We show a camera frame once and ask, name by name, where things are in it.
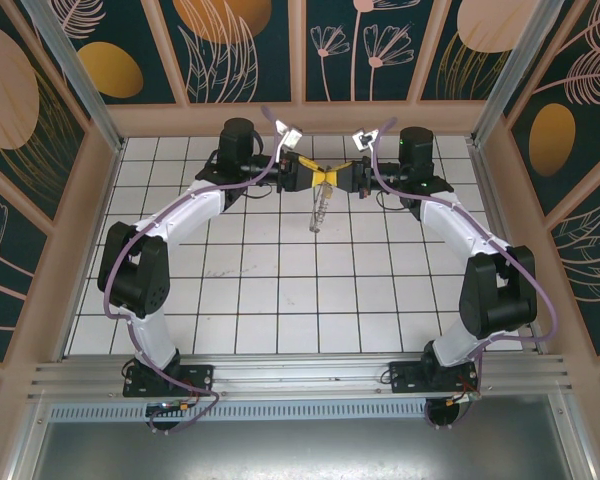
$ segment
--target grid tile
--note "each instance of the grid tile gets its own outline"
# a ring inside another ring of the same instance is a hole
[[[263,141],[267,153],[272,137]],[[464,139],[437,142],[436,174],[446,177],[486,224]],[[125,325],[102,316],[95,277],[106,231],[116,221],[132,224],[173,201],[217,146],[217,137],[129,141],[128,161],[89,264],[69,354],[133,353]],[[304,136],[296,151],[309,157],[315,151],[323,166],[362,156],[351,138],[341,135]],[[397,156],[397,137],[385,136],[379,157],[396,162]],[[379,197],[385,210],[375,192],[359,199],[334,189],[314,234],[309,231],[312,189],[278,194],[263,186],[248,194],[251,198],[240,197],[170,254],[165,312],[182,353],[419,352],[440,335],[443,319],[457,315],[463,269],[408,211],[388,210],[402,208],[398,197]],[[517,343],[489,348],[519,348]]]

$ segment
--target white tile floor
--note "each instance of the white tile floor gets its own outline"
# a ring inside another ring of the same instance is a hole
[[[130,139],[103,232],[173,200],[217,142]],[[271,148],[270,137],[264,143]],[[306,136],[297,150],[332,164],[361,157],[342,136]],[[397,138],[385,138],[381,160],[395,161],[397,154]],[[436,174],[486,224],[464,138],[438,137],[434,157]],[[182,353],[419,352],[457,318],[464,267],[434,232],[407,211],[383,210],[375,198],[335,190],[316,235],[309,231],[312,200],[310,190],[242,198],[171,253],[165,312]],[[384,202],[400,206],[395,197]],[[96,277],[105,237],[98,236],[68,354],[133,353],[124,325],[102,312]]]

